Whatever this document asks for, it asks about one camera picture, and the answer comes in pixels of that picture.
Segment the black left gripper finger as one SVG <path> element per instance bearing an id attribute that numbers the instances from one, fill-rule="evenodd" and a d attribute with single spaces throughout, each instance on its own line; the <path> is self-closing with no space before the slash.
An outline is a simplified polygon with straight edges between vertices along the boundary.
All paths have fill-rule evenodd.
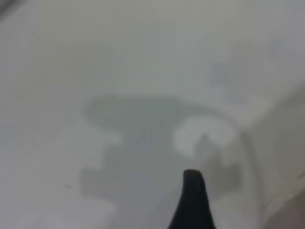
<path id="1" fill-rule="evenodd" d="M 187 169 L 183 172 L 182 193 L 169 224 L 170 229 L 215 229 L 202 173 Z"/>

